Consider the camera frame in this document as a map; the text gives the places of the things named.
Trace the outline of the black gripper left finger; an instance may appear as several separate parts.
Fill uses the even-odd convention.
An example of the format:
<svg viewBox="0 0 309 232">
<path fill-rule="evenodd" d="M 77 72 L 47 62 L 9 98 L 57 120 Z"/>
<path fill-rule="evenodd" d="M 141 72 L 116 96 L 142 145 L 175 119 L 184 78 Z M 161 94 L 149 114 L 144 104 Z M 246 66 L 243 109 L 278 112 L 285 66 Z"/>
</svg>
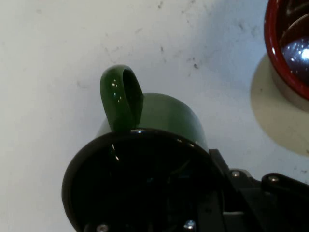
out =
<svg viewBox="0 0 309 232">
<path fill-rule="evenodd" d="M 215 191 L 136 188 L 95 202 L 85 232 L 224 232 Z"/>
</svg>

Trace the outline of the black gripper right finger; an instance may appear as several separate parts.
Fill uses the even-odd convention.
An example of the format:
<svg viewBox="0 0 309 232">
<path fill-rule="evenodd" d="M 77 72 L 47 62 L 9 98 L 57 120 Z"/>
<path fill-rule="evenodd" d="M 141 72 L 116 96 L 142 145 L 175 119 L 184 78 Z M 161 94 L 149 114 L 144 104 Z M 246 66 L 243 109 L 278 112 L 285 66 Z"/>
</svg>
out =
<svg viewBox="0 0 309 232">
<path fill-rule="evenodd" d="M 279 173 L 260 181 L 230 169 L 219 150 L 209 150 L 223 188 L 226 229 L 230 232 L 307 232 L 309 186 Z"/>
</svg>

